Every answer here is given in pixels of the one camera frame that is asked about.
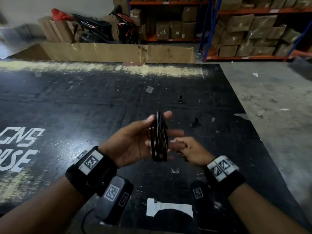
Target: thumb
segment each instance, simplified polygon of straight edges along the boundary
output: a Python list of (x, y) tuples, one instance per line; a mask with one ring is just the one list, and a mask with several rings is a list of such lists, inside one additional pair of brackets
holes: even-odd
[(130, 125), (125, 127), (125, 130), (127, 131), (127, 133), (134, 135), (136, 133), (139, 133), (142, 130), (146, 130), (150, 128), (154, 119), (155, 119), (155, 116), (150, 115), (145, 120), (132, 122)]

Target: white wall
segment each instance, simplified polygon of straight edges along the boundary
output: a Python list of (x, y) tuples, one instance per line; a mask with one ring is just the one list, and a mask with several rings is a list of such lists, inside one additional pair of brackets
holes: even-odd
[(56, 8), (68, 14), (102, 17), (114, 8), (113, 0), (0, 0), (0, 21), (8, 26), (29, 24), (34, 36), (44, 36), (37, 19)]

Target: hand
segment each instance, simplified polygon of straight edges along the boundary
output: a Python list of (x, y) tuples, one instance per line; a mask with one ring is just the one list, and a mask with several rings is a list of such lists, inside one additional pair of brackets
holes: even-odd
[[(172, 112), (163, 114), (165, 119), (172, 117)], [(150, 115), (142, 121), (132, 122), (130, 125), (121, 128), (103, 145), (99, 146), (99, 151), (110, 157), (118, 168), (133, 164), (143, 158), (152, 158), (147, 141), (150, 140), (150, 126), (155, 117)], [(168, 137), (184, 136), (183, 130), (167, 130)], [(169, 143), (169, 149), (184, 149), (182, 143)]]
[(193, 137), (177, 137), (170, 142), (179, 142), (185, 144), (185, 149), (178, 151), (178, 153), (181, 153), (182, 157), (185, 157), (193, 164), (207, 166), (215, 159), (215, 156), (208, 152)]

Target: right hand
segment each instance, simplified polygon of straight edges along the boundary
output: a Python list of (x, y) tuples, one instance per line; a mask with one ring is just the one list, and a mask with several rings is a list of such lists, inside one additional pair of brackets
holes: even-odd
[(185, 149), (178, 151), (178, 153), (181, 153), (183, 157), (185, 157), (189, 162), (193, 164), (207, 166), (215, 159), (215, 156), (213, 156), (209, 151), (207, 151), (193, 137), (176, 137), (171, 142), (184, 143)]

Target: black motorcycle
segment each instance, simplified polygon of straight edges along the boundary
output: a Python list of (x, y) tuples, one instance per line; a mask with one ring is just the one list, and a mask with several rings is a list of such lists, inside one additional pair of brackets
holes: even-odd
[[(72, 14), (77, 23), (82, 27), (79, 42), (83, 43), (123, 43), (138, 44), (138, 32), (135, 31), (135, 22), (127, 15), (121, 13), (118, 5), (109, 15), (114, 15), (118, 20), (120, 42), (115, 41), (112, 36), (112, 25), (104, 20), (93, 20), (77, 14)], [(78, 24), (74, 25), (74, 36), (77, 33)]]

